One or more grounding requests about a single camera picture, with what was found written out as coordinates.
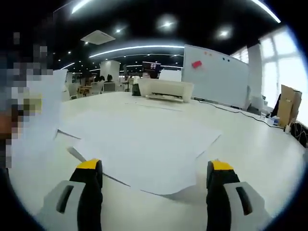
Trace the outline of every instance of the ceiling vent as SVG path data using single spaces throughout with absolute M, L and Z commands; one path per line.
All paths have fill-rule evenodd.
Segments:
M 93 31 L 81 39 L 81 41 L 93 43 L 96 45 L 101 45 L 112 40 L 115 40 L 115 38 L 104 32 L 101 32 L 100 30 Z

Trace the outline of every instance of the black ceiling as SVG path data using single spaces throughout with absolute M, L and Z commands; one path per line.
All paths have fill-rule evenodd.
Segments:
M 278 24 L 251 0 L 91 0 L 71 14 L 81 1 L 41 2 L 39 7 L 44 10 L 36 13 L 37 17 L 46 17 L 46 13 L 56 10 L 52 18 L 52 34 L 42 32 L 53 41 L 52 46 L 49 46 L 49 50 L 55 53 L 53 69 L 75 63 L 68 67 L 70 71 L 86 73 L 99 67 L 99 63 L 105 59 L 118 60 L 122 65 L 158 61 L 162 65 L 182 66 L 181 56 L 154 54 L 183 55 L 183 49 L 135 49 L 94 58 L 89 56 L 123 47 L 154 44 L 190 44 L 232 54 L 284 25 L 284 21 Z M 157 20 L 166 14 L 171 15 L 176 22 L 175 29 L 170 32 L 162 32 L 157 28 Z M 231 36 L 227 39 L 218 38 L 219 30 L 225 27 L 231 28 Z M 117 28 L 124 29 L 117 34 Z M 116 39 L 102 45 L 85 45 L 80 39 L 95 30 L 101 30 Z

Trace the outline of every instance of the black cable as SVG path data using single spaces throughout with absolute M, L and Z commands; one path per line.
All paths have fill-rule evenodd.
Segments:
M 271 125 L 269 125 L 268 123 L 266 123 L 266 122 L 264 122 L 264 121 L 262 121 L 262 120 L 258 120 L 258 119 L 256 119 L 256 118 L 254 118 L 253 116 L 245 115 L 243 112 L 233 112 L 233 111 L 229 111 L 229 110 L 227 110 L 227 109 L 221 108 L 221 107 L 217 107 L 217 106 L 215 106 L 215 105 L 213 105 L 213 104 L 211 104 L 211 103 L 208 103 L 208 102 L 204 102 L 204 101 L 200 101 L 200 100 L 198 100 L 198 101 L 199 101 L 199 103 L 207 103 L 207 104 L 209 104 L 209 105 L 211 105 L 211 106 L 213 106 L 213 107 L 216 107 L 216 108 L 218 108 L 218 109 L 221 109 L 221 110 L 224 110 L 224 111 L 227 111 L 227 112 L 241 113 L 241 114 L 243 114 L 243 115 L 246 116 L 246 117 L 253 118 L 254 120 L 256 120 L 256 121 L 258 121 L 258 122 L 262 122 L 262 123 L 266 124 L 266 125 L 269 126 L 270 128 L 279 128 L 279 129 L 283 129 L 283 128 L 281 128 L 281 127 L 271 126 Z

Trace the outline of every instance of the paper sheet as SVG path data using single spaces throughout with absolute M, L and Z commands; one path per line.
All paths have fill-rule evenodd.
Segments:
M 12 165 L 14 158 L 37 154 L 54 139 L 60 122 L 66 73 L 67 70 L 56 70 L 53 75 L 27 76 L 23 92 L 12 91 L 12 97 L 18 99 L 19 104 L 31 105 L 30 116 L 24 116 L 16 139 L 12 139 Z
M 155 194 L 195 185 L 195 159 L 220 135 L 181 112 L 147 107 L 120 115 L 88 111 L 59 130 L 81 138 L 74 148 L 101 159 L 107 175 Z

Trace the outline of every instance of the red magnet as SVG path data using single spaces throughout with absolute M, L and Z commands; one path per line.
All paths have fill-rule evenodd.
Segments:
M 194 62 L 194 63 L 192 63 L 192 66 L 193 66 L 193 68 L 197 68 L 197 67 L 199 67 L 199 66 L 201 66 L 202 65 L 202 62 L 199 60 L 199 61 L 196 61 L 196 62 Z

